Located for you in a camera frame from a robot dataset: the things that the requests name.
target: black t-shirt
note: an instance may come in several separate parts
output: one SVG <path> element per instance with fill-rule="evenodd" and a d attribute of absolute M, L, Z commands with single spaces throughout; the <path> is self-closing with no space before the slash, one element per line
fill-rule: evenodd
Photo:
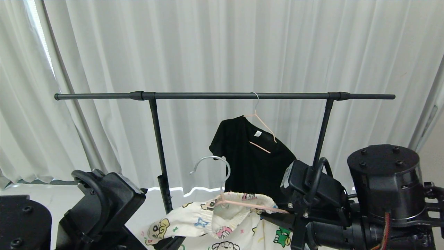
<path fill-rule="evenodd" d="M 224 120 L 210 145 L 213 155 L 222 157 L 231 166 L 225 191 L 265 194 L 278 206 L 288 198 L 280 185 L 286 168 L 296 159 L 293 153 L 273 135 L 251 124 L 244 116 Z"/>

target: pink clothes hanger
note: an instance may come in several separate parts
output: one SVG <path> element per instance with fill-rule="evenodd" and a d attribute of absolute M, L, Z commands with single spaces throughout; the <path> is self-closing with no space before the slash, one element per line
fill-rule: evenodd
<path fill-rule="evenodd" d="M 220 188 L 221 189 L 221 195 L 220 195 L 221 199 L 219 201 L 216 201 L 216 204 L 214 206 L 218 206 L 218 205 L 222 205 L 222 204 L 233 204 L 233 205 L 238 205 L 238 206 L 245 206 L 245 207 L 250 207 L 250 208 L 256 208 L 256 209 L 260 209 L 260 210 L 273 211 L 273 212 L 281 213 L 281 214 L 288 214 L 289 213 L 288 211 L 285 211 L 285 210 L 282 210 L 282 209 L 279 209 L 279 208 L 267 207 L 267 206 L 261 206 L 261 205 L 256 205 L 256 204 L 248 204 L 248 203 L 243 203 L 243 202 L 234 202 L 234 201 L 226 200 L 225 196 L 224 196 L 223 185 L 228 180 L 228 178 L 230 177 L 230 174 L 231 174 L 230 164 L 226 160 L 224 160 L 223 158 L 221 158 L 219 156 L 215 156 L 215 155 L 202 157 L 196 163 L 196 165 L 194 166 L 194 170 L 191 171 L 190 174 L 196 172 L 197 166 L 199 165 L 199 163 L 201 161 L 205 160 L 205 159 L 208 159 L 208 158 L 219 159 L 219 160 L 223 161 L 225 163 L 227 169 L 228 169 L 228 174 L 225 177 L 225 179 L 222 181 L 221 188 Z"/>
<path fill-rule="evenodd" d="M 259 121 L 260 121 L 260 122 L 261 122 L 261 123 L 267 128 L 267 129 L 268 129 L 268 131 L 270 131 L 270 133 L 273 135 L 273 141 L 276 142 L 276 136 L 274 135 L 273 131 L 267 126 L 267 124 L 265 124 L 264 121 L 262 121 L 262 119 L 258 116 L 258 113 L 257 113 L 257 111 L 256 111 L 256 108 L 258 107 L 258 104 L 259 104 L 259 96 L 258 96 L 258 94 L 255 93 L 255 92 L 252 92 L 252 93 L 254 93 L 254 94 L 258 97 L 258 101 L 256 102 L 256 105 L 255 105 L 255 107 L 254 107 L 254 114 L 252 114 L 252 115 L 244 115 L 244 117 L 250 117 L 250 116 L 257 117 L 258 120 L 259 120 Z M 265 148 L 262 148 L 261 146 L 257 145 L 257 144 L 254 143 L 254 142 L 251 142 L 251 141 L 250 141 L 250 143 L 253 144 L 253 145 L 255 145 L 255 146 L 257 146 L 258 148 L 264 150 L 264 151 L 267 152 L 267 153 L 271 153 L 270 151 L 266 150 Z"/>

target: hanger hook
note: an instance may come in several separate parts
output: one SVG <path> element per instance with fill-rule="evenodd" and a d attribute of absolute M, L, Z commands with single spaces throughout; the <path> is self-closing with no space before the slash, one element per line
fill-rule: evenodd
<path fill-rule="evenodd" d="M 227 169 L 228 169 L 228 174 L 226 175 L 225 180 L 222 181 L 222 185 L 221 185 L 221 192 L 222 192 L 222 187 L 223 187 L 223 185 L 225 184 L 225 182 L 228 180 L 228 178 L 230 177 L 230 174 L 231 174 L 231 167 L 230 167 L 230 164 L 229 164 L 226 160 L 224 160 L 223 158 L 221 158 L 221 157 L 219 157 L 219 156 L 215 156 L 215 155 L 202 157 L 202 158 L 200 158 L 200 160 L 196 163 L 196 165 L 194 165 L 194 170 L 191 171 L 190 174 L 196 172 L 196 170 L 197 170 L 197 166 L 199 165 L 199 163 L 200 163 L 201 161 L 205 160 L 205 159 L 208 159 L 208 158 L 213 158 L 213 159 L 218 159 L 218 160 L 223 161 L 223 162 L 225 163 Z"/>
<path fill-rule="evenodd" d="M 256 92 L 252 92 L 252 93 L 254 93 L 258 97 L 258 101 L 256 102 L 256 106 L 254 106 L 254 110 L 256 110 L 256 108 L 258 107 L 258 104 L 259 104 L 259 96 Z"/>

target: shirt label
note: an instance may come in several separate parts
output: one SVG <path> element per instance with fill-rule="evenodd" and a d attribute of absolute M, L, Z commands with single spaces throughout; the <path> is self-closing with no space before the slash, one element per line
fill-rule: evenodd
<path fill-rule="evenodd" d="M 288 166 L 288 168 L 285 170 L 284 178 L 282 179 L 281 182 L 281 187 L 283 186 L 284 188 L 288 188 L 288 186 L 290 185 L 288 183 L 288 179 L 290 178 L 290 173 L 292 168 L 293 168 L 293 163 L 291 163 L 290 166 Z"/>

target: clothing rack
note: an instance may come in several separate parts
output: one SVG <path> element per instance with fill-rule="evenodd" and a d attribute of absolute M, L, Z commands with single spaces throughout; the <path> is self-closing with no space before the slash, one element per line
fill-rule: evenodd
<path fill-rule="evenodd" d="M 159 114 L 157 113 L 157 99 L 323 99 L 326 100 L 324 117 L 322 118 L 321 131 L 316 145 L 313 164 L 319 160 L 324 143 L 325 132 L 330 118 L 330 112 L 334 101 L 344 101 L 349 99 L 379 99 L 392 100 L 395 95 L 389 94 L 350 94 L 347 92 L 328 92 L 328 93 L 158 93 L 134 91 L 130 93 L 89 93 L 89 94 L 55 94 L 54 98 L 60 100 L 73 99 L 133 99 L 137 101 L 148 100 L 153 118 L 154 133 L 157 142 L 157 151 L 159 153 L 160 168 L 162 175 L 157 177 L 159 181 L 160 192 L 166 213 L 172 211 L 170 185 L 168 183 L 167 166 L 165 164 L 165 154 L 162 145 L 162 136 L 160 133 Z"/>

